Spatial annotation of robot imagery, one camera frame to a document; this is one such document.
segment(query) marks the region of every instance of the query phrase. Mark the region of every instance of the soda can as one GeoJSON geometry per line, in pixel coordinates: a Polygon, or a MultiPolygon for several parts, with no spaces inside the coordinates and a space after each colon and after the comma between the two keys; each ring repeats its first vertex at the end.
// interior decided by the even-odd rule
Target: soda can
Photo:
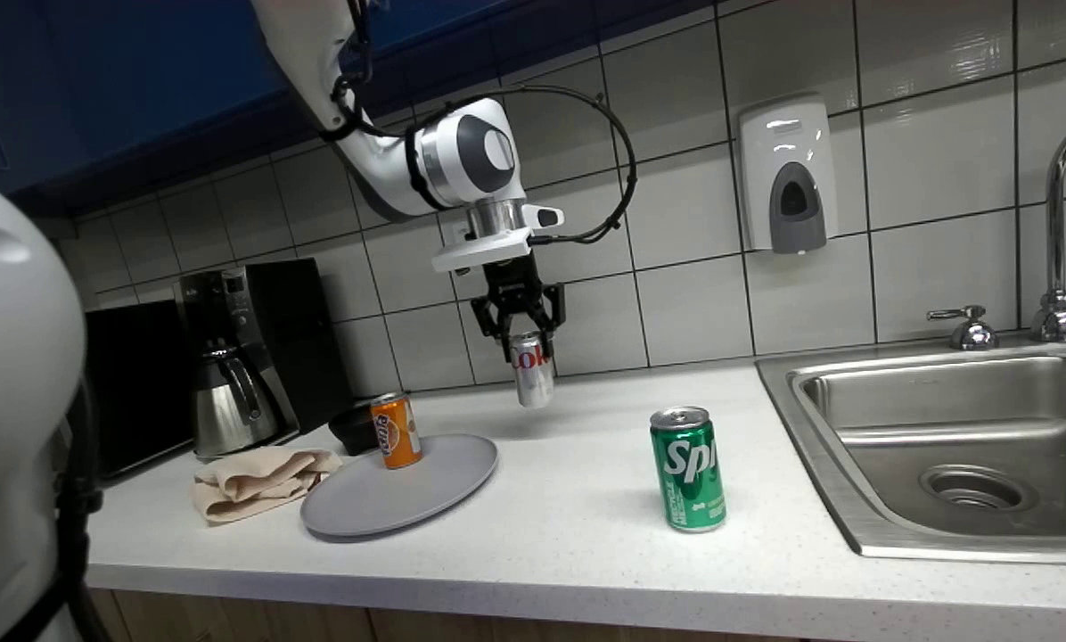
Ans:
{"type": "Polygon", "coordinates": [[[377,448],[386,466],[411,466],[421,460],[421,440],[414,429],[414,404],[404,392],[386,392],[371,404],[371,418],[377,429],[377,448]]]}
{"type": "Polygon", "coordinates": [[[552,358],[542,345],[542,335],[510,339],[510,367],[516,376],[522,408],[544,408],[552,401],[552,358]]]}
{"type": "Polygon", "coordinates": [[[667,408],[649,418],[662,508],[673,530],[714,530],[723,519],[723,486],[714,420],[703,408],[667,408]]]}

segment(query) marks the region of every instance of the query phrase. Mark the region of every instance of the white countertop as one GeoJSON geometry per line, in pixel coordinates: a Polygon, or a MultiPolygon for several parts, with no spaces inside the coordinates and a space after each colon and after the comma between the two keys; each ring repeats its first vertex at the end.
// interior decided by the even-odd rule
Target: white countertop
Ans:
{"type": "Polygon", "coordinates": [[[857,556],[756,367],[559,380],[544,411],[510,389],[414,411],[424,436],[498,445],[496,478],[454,515],[375,543],[317,543],[301,508],[203,529],[184,454],[107,489],[89,585],[806,637],[1066,637],[1066,568],[857,556]],[[672,404],[714,415],[722,530],[662,519],[649,415],[672,404]]]}

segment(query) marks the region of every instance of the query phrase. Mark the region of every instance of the green soda can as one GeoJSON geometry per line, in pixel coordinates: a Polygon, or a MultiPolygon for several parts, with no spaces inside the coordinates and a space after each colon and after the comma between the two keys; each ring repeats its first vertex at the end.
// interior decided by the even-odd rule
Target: green soda can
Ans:
{"type": "Polygon", "coordinates": [[[673,530],[714,530],[723,519],[723,489],[705,408],[667,408],[649,418],[667,519],[673,530]]]}

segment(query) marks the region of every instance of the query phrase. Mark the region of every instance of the round plate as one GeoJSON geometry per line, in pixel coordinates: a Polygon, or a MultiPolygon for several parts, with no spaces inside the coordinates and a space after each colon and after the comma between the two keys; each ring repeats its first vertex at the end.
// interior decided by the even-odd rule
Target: round plate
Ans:
{"type": "Polygon", "coordinates": [[[445,436],[421,440],[421,460],[401,471],[383,454],[347,460],[302,504],[302,519],[317,539],[383,539],[424,525],[496,473],[498,448],[491,440],[445,436]]]}

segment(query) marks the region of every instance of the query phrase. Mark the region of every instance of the stainless steel sink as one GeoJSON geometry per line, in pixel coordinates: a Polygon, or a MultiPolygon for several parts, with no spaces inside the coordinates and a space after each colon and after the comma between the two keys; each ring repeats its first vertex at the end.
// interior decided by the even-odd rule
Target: stainless steel sink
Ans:
{"type": "Polygon", "coordinates": [[[1066,345],[758,376],[853,548],[1066,563],[1066,345]]]}

